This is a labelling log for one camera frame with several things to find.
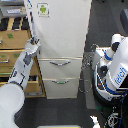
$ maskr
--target gray floor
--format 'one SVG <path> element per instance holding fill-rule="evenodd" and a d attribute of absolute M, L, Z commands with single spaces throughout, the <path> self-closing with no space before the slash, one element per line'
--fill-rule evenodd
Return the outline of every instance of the gray floor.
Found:
<path fill-rule="evenodd" d="M 120 12 L 128 8 L 128 1 L 125 0 L 124 3 L 121 0 L 105 0 L 105 3 L 100 1 L 92 0 L 89 32 L 85 45 L 86 53 L 91 52 L 92 44 L 110 46 L 114 33 L 126 36 L 120 23 Z M 85 82 L 85 80 L 91 81 L 89 76 L 89 67 L 83 69 L 80 80 L 81 90 L 90 89 L 89 82 Z M 20 128 L 36 128 L 39 125 L 79 125 L 83 128 L 92 128 L 93 123 L 90 116 L 95 115 L 103 128 L 105 119 L 101 115 L 101 111 L 94 106 L 94 97 L 89 99 L 90 95 L 93 96 L 92 90 L 89 93 L 79 91 L 77 99 L 26 99 L 22 115 L 16 123 Z"/>

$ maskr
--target drawer handle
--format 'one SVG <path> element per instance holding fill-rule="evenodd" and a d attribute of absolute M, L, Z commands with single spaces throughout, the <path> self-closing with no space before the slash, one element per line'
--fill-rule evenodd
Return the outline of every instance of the drawer handle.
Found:
<path fill-rule="evenodd" d="M 0 75 L 11 75 L 11 73 L 0 73 Z"/>
<path fill-rule="evenodd" d="M 61 81 L 52 81 L 52 82 L 54 82 L 54 83 L 56 83 L 56 84 L 66 84 L 67 82 L 69 82 L 68 80 L 66 80 L 66 81 L 63 81 L 63 82 L 61 82 Z"/>
<path fill-rule="evenodd" d="M 8 63 L 9 59 L 7 59 L 6 61 L 0 61 L 0 63 Z"/>
<path fill-rule="evenodd" d="M 54 65 L 57 65 L 57 66 L 63 66 L 63 65 L 66 65 L 66 64 L 69 64 L 71 63 L 71 61 L 67 61 L 67 62 L 64 62 L 64 63 L 61 63 L 61 64 L 57 64 L 56 62 L 54 61 L 50 61 L 51 64 L 54 64 Z"/>

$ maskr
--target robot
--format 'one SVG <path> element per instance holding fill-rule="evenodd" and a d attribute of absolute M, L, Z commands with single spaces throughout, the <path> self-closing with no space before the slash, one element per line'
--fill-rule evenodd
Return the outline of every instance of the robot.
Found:
<path fill-rule="evenodd" d="M 96 48 L 92 69 L 94 70 L 94 93 L 106 104 L 115 105 L 128 90 L 128 37 L 114 34 L 111 47 Z"/>
<path fill-rule="evenodd" d="M 0 128 L 18 128 L 15 116 L 21 110 L 25 96 L 30 70 L 40 48 L 40 42 L 33 38 L 28 40 L 25 51 L 18 57 L 8 83 L 0 88 Z"/>

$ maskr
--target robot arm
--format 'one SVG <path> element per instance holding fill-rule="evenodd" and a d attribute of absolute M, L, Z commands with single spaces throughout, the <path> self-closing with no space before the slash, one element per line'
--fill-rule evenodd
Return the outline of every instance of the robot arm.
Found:
<path fill-rule="evenodd" d="M 27 41 L 25 51 L 18 57 L 8 83 L 0 88 L 0 128 L 18 128 L 14 123 L 15 114 L 24 104 L 24 90 L 26 89 L 30 70 L 40 48 L 39 40 L 32 44 L 33 39 Z"/>
<path fill-rule="evenodd" d="M 120 34 L 114 34 L 111 40 L 111 47 L 107 50 L 104 50 L 104 56 L 100 59 L 100 68 L 102 71 L 107 70 L 112 62 L 112 58 L 120 44 L 124 39 Z"/>

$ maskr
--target sticker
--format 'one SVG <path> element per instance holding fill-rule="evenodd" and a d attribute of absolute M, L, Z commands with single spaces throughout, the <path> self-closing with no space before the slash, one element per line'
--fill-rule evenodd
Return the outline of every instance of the sticker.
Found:
<path fill-rule="evenodd" d="M 37 8 L 40 17 L 49 17 L 49 5 L 47 3 L 38 3 Z"/>
<path fill-rule="evenodd" d="M 14 38 L 12 33 L 8 33 L 7 36 L 8 36 L 9 39 L 13 39 Z"/>
<path fill-rule="evenodd" d="M 5 55 L 1 55 L 1 58 L 5 58 L 6 56 Z"/>
<path fill-rule="evenodd" d="M 27 15 L 25 7 L 21 7 L 20 14 Z"/>
<path fill-rule="evenodd" d="M 13 54 L 14 55 L 14 58 L 18 58 L 19 57 L 19 53 L 17 53 L 17 54 Z"/>
<path fill-rule="evenodd" d="M 13 67 L 10 67 L 10 68 L 8 68 L 8 69 L 12 70 L 12 69 L 13 69 Z"/>
<path fill-rule="evenodd" d="M 119 88 L 121 86 L 127 74 L 128 74 L 127 67 L 122 63 L 120 63 L 117 70 L 115 71 L 115 74 L 112 77 L 112 81 L 116 88 Z"/>
<path fill-rule="evenodd" d="M 7 10 L 9 14 L 20 14 L 20 9 L 11 9 Z"/>

